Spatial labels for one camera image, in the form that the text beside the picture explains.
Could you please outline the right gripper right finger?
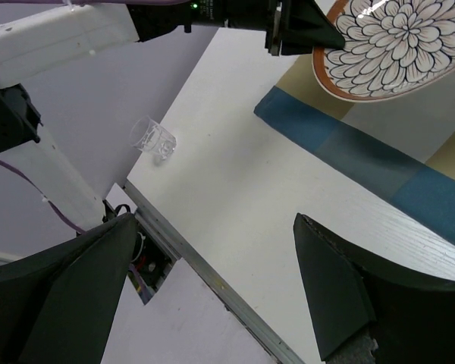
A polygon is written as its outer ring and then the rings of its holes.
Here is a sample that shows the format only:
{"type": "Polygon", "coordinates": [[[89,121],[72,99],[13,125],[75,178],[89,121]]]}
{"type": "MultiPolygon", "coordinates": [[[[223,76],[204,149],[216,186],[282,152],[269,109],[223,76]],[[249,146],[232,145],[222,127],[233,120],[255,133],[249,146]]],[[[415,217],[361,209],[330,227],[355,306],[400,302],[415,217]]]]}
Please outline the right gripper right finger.
{"type": "Polygon", "coordinates": [[[455,363],[455,281],[378,256],[306,215],[293,234],[322,362],[455,363]]]}

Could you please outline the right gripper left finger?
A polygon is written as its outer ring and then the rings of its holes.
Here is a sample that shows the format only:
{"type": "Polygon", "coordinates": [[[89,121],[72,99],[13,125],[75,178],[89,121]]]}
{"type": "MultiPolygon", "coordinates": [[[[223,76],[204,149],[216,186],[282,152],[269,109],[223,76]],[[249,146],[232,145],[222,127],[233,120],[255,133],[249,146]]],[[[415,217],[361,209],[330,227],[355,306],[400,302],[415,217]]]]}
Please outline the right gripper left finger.
{"type": "Polygon", "coordinates": [[[137,238],[126,213],[0,266],[0,363],[99,363],[137,238]]]}

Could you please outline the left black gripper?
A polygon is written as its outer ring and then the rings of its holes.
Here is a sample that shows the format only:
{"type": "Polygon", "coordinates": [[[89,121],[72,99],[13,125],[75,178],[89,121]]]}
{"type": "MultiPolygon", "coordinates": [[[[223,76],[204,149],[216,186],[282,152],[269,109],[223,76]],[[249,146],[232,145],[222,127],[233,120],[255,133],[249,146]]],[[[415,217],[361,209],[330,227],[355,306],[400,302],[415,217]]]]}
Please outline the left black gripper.
{"type": "Polygon", "coordinates": [[[128,4],[127,10],[141,42],[178,27],[191,33],[194,26],[203,26],[264,31],[265,48],[273,56],[345,46],[345,38],[313,0],[151,1],[128,4]]]}

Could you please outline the floral patterned ceramic plate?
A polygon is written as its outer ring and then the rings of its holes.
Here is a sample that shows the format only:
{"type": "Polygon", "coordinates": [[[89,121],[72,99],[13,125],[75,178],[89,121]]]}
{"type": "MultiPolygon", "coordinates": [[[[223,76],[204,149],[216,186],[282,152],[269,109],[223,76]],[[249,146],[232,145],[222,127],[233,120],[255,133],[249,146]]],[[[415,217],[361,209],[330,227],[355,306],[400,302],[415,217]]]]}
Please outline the floral patterned ceramic plate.
{"type": "Polygon", "coordinates": [[[345,46],[315,49],[312,69],[338,99],[395,99],[455,71],[455,0],[335,1],[327,17],[345,46]]]}

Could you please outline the blue beige checked placemat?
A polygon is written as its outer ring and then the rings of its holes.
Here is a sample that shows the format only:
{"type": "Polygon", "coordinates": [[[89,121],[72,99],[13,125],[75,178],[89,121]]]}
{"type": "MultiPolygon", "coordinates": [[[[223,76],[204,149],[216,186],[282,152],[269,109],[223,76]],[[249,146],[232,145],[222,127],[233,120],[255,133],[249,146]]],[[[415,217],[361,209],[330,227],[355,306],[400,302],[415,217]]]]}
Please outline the blue beige checked placemat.
{"type": "Polygon", "coordinates": [[[455,246],[455,71],[399,98],[348,102],[325,91],[302,56],[254,112],[455,246]]]}

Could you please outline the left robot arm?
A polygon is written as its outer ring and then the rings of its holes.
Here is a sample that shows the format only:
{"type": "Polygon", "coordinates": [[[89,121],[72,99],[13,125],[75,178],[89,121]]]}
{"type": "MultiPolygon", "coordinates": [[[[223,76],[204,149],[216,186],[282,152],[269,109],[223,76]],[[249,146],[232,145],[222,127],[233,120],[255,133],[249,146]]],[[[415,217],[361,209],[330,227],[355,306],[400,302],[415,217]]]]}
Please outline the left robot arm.
{"type": "Polygon", "coordinates": [[[314,1],[48,1],[0,24],[0,165],[38,190],[78,234],[109,218],[102,199],[57,147],[24,84],[71,61],[194,26],[262,31],[274,55],[342,49],[344,37],[314,1]]]}

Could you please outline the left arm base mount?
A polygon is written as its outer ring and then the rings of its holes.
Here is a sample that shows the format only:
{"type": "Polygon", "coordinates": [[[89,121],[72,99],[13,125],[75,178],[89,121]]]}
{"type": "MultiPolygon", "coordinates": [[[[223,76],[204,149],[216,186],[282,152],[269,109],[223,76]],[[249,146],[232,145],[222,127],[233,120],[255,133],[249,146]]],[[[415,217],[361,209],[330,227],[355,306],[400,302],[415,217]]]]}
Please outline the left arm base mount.
{"type": "Polygon", "coordinates": [[[127,204],[113,207],[106,200],[103,201],[103,204],[105,206],[104,222],[126,212],[131,212],[135,216],[137,236],[127,276],[143,305],[146,305],[165,282],[177,257],[170,248],[161,242],[159,231],[138,210],[134,212],[127,204]]]}

